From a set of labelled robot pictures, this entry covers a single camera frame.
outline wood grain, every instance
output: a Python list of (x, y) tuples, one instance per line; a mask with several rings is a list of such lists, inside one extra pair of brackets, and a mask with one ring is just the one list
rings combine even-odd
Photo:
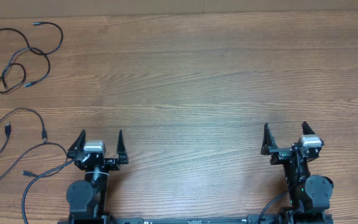
[[(53, 49), (54, 27), (37, 19), (0, 20), (30, 44)], [(48, 19), (65, 33), (50, 56), (51, 74), (30, 88), (0, 95), (0, 117), (26, 106), (45, 120), (50, 141), (69, 147), (82, 129), (104, 139), (114, 155), (119, 129), (130, 164), (111, 175), (108, 210), (116, 217), (232, 217), (259, 213), (285, 189), (281, 166), (259, 154), (269, 122), (279, 146), (308, 121), (324, 139), (312, 174), (335, 183), (336, 223), (358, 223), (358, 11), (68, 17)], [(0, 33), (0, 74), (20, 36)], [(43, 75), (42, 57), (22, 54), (28, 80)], [(13, 68), (9, 80), (18, 80)], [(41, 142), (40, 122), (20, 112), (0, 155), (0, 174)], [(4, 131), (0, 126), (0, 146)], [(61, 164), (43, 147), (0, 181), (0, 223), (22, 223), (21, 197), (30, 179)], [(31, 223), (68, 215), (75, 166), (38, 181), (27, 199)], [(270, 209), (288, 205), (283, 200)]]
[(0, 0), (0, 19), (68, 16), (358, 10), (355, 0)]

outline tangled cable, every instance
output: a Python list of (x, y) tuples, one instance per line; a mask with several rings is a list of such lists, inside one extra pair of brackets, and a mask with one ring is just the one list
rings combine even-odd
[[(1, 180), (2, 178), (4, 178), (4, 177), (6, 176), (6, 174), (8, 174), (8, 173), (13, 169), (13, 167), (14, 167), (28, 152), (32, 151), (33, 149), (37, 149), (37, 148), (40, 147), (40, 146), (58, 146), (58, 147), (65, 153), (65, 155), (66, 155), (66, 160), (65, 160), (65, 162), (67, 162), (68, 157), (67, 157), (66, 149), (65, 149), (63, 146), (61, 146), (60, 144), (57, 144), (57, 143), (54, 143), (54, 142), (48, 142), (48, 141), (47, 141), (47, 130), (45, 129), (44, 120), (42, 119), (41, 115), (40, 115), (38, 112), (36, 112), (35, 110), (29, 109), (29, 108), (16, 108), (16, 109), (10, 111), (10, 112), (9, 112), (8, 114), (6, 114), (5, 116), (3, 116), (3, 117), (0, 119), (0, 124), (1, 124), (4, 120), (6, 120), (6, 119), (9, 118), (10, 116), (12, 116), (14, 113), (16, 113), (17, 111), (28, 111), (28, 112), (32, 112), (32, 113), (34, 113), (35, 115), (37, 115), (37, 116), (39, 117), (39, 119), (40, 119), (40, 121), (41, 121), (41, 125), (42, 125), (41, 136), (42, 136), (42, 141), (43, 141), (43, 143), (40, 143), (40, 144), (38, 144), (38, 145), (36, 145), (36, 146), (31, 147), (30, 149), (26, 150), (26, 152), (24, 152), (21, 156), (19, 156), (19, 157), (16, 159), (16, 161), (10, 166), (10, 168), (8, 168), (8, 170), (6, 170), (6, 171), (0, 176), (0, 180)], [(6, 134), (6, 141), (5, 141), (5, 144), (3, 145), (3, 147), (0, 149), (0, 153), (3, 152), (3, 150), (5, 149), (5, 147), (6, 147), (6, 145), (7, 145), (7, 142), (8, 142), (8, 140), (9, 140), (9, 135), (11, 134), (11, 124), (10, 124), (10, 123), (7, 123), (7, 124), (5, 125), (5, 134)], [(52, 173), (52, 174), (49, 174), (49, 175), (45, 174), (45, 175), (43, 175), (43, 176), (41, 176), (41, 177), (51, 177), (51, 176), (53, 176), (53, 175), (59, 173), (62, 169), (63, 169), (63, 168), (61, 168), (61, 169), (56, 169), (56, 172), (54, 172), (54, 173)], [(37, 174), (33, 174), (33, 173), (31, 173), (31, 172), (29, 172), (29, 171), (25, 171), (25, 170), (22, 171), (22, 174), (25, 175), (25, 176), (28, 176), (28, 177), (38, 177)]]
[[(49, 72), (50, 72), (50, 61), (49, 61), (49, 58), (47, 57), (47, 55), (50, 55), (50, 54), (54, 53), (54, 52), (57, 51), (57, 50), (60, 48), (60, 46), (62, 45), (62, 42), (63, 42), (63, 31), (62, 31), (62, 28), (60, 28), (58, 25), (56, 25), (56, 24), (54, 24), (54, 23), (52, 23), (52, 22), (34, 22), (34, 23), (33, 23), (33, 25), (35, 25), (35, 26), (39, 26), (39, 25), (42, 25), (42, 24), (51, 24), (51, 25), (54, 25), (55, 27), (57, 27), (57, 28), (59, 29), (59, 31), (60, 31), (60, 33), (61, 33), (60, 41), (59, 41), (59, 44), (57, 45), (57, 47), (56, 47), (54, 50), (52, 50), (52, 51), (50, 51), (50, 52), (47, 52), (47, 53), (44, 53), (43, 51), (41, 51), (40, 49), (37, 49), (37, 48), (35, 48), (35, 47), (31, 47), (30, 44), (29, 44), (29, 41), (27, 40), (27, 38), (25, 37), (25, 35), (24, 35), (22, 32), (18, 31), (17, 29), (13, 29), (13, 28), (2, 28), (2, 29), (0, 29), (0, 31), (3, 31), (3, 30), (11, 30), (11, 31), (17, 32), (18, 34), (20, 34), (20, 35), (24, 38), (24, 40), (25, 40), (25, 42), (26, 42), (26, 44), (27, 44), (27, 47), (24, 47), (24, 48), (22, 48), (22, 49), (16, 51), (16, 52), (12, 55), (11, 59), (9, 60), (8, 64), (7, 64), (6, 67), (5, 67), (5, 69), (2, 71), (2, 75), (0, 76), (0, 81), (2, 81), (5, 90), (2, 90), (2, 91), (0, 90), (0, 93), (8, 93), (8, 92), (12, 91), (13, 89), (15, 89), (15, 88), (21, 86), (21, 85), (25, 82), (26, 72), (25, 72), (24, 66), (23, 66), (22, 64), (20, 64), (20, 63), (14, 63), (14, 62), (12, 62), (12, 61), (14, 60), (15, 56), (16, 56), (18, 53), (22, 52), (22, 51), (30, 50), (32, 53), (34, 53), (34, 54), (36, 54), (36, 55), (44, 56), (45, 59), (46, 59), (47, 62), (48, 62), (48, 71), (46, 72), (46, 74), (45, 74), (43, 77), (41, 77), (41, 78), (39, 78), (38, 80), (36, 80), (36, 81), (32, 81), (32, 82), (26, 83), (26, 84), (24, 85), (24, 87), (30, 87), (30, 86), (32, 86), (32, 85), (35, 85), (35, 84), (37, 84), (38, 82), (41, 82), (44, 78), (46, 78), (46, 77), (48, 76), (48, 74), (49, 74)], [(6, 83), (6, 81), (5, 81), (5, 78), (6, 78), (6, 76), (7, 76), (7, 73), (8, 73), (8, 71), (9, 71), (9, 69), (10, 69), (13, 65), (18, 65), (18, 66), (20, 66), (20, 67), (23, 69), (23, 79), (22, 79), (18, 84), (13, 85), (12, 87), (8, 88), (7, 83)]]

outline cable plug tip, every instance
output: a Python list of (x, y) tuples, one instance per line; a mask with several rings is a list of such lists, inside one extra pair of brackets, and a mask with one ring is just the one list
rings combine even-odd
[(24, 84), (24, 87), (30, 87), (34, 84), (35, 84), (35, 82), (29, 82), (29, 83)]
[(11, 135), (11, 123), (8, 122), (5, 124), (5, 135), (7, 138)]
[(42, 128), (42, 140), (44, 143), (48, 141), (47, 130), (45, 128)]
[(25, 171), (25, 170), (22, 171), (22, 174), (26, 177), (35, 177), (35, 175), (33, 173), (31, 173), (29, 171)]

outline cable connector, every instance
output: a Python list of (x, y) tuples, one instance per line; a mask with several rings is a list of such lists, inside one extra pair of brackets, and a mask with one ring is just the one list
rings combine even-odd
[(5, 124), (5, 134), (6, 134), (6, 137), (9, 137), (11, 135), (11, 123), (10, 122)]
[(37, 176), (37, 175), (31, 173), (30, 171), (25, 171), (25, 170), (22, 171), (22, 174), (26, 177), (36, 177)]
[(36, 84), (36, 83), (37, 83), (36, 81), (34, 81), (34, 82), (29, 82), (29, 83), (24, 84), (24, 87), (30, 87), (30, 86), (32, 86), (32, 85), (34, 85), (34, 84)]
[(45, 24), (45, 22), (33, 22), (32, 24), (35, 25), (35, 26), (38, 26), (38, 25)]
[(42, 141), (45, 143), (48, 141), (47, 130), (42, 128)]

